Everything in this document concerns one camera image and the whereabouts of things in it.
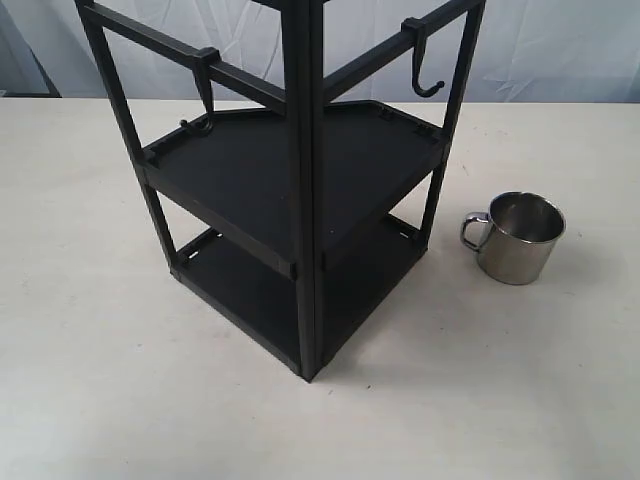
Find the stainless steel mug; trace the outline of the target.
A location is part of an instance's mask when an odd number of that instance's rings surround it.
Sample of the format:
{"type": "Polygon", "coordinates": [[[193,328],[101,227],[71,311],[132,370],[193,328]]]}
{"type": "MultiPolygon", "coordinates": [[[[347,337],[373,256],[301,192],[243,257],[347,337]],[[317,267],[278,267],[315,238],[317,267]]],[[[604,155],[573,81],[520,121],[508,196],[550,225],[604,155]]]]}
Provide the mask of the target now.
{"type": "Polygon", "coordinates": [[[486,212],[468,213],[459,238],[489,277],[528,285],[539,278],[565,229],[563,213],[549,200],[510,191],[492,199],[486,212]]]}

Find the black plastic shelf rack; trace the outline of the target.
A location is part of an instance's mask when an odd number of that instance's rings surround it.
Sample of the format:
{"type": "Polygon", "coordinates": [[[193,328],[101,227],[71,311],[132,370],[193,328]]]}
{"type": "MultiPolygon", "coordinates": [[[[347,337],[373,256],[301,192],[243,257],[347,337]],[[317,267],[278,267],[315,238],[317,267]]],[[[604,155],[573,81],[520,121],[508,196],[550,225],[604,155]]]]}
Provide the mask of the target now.
{"type": "Polygon", "coordinates": [[[171,274],[311,381],[427,250],[485,5],[449,1],[418,18],[429,38],[465,22],[441,125],[342,100],[412,56],[411,33],[326,73],[323,3],[271,8],[284,85],[220,55],[208,70],[212,131],[180,126],[143,145],[106,33],[191,73],[200,49],[99,3],[76,5],[171,274]]]}

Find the black hook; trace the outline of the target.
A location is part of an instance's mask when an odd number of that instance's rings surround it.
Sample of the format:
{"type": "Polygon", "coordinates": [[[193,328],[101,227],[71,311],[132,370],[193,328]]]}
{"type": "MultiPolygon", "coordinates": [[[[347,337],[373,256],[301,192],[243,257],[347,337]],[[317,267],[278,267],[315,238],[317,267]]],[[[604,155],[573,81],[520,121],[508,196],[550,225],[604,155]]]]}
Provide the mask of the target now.
{"type": "Polygon", "coordinates": [[[420,73],[426,53],[427,39],[430,36],[427,32],[426,22],[415,17],[409,17],[402,22],[401,30],[411,33],[413,37],[411,86],[414,93],[419,97],[430,98],[445,87],[445,82],[438,81],[428,89],[420,86],[420,73]]]}
{"type": "Polygon", "coordinates": [[[192,74],[194,83],[206,112],[206,121],[198,126],[182,119],[180,126],[194,137],[207,136],[214,127],[214,93],[209,78],[209,67],[220,61],[219,51],[214,47],[205,47],[197,50],[192,57],[192,74]]]}

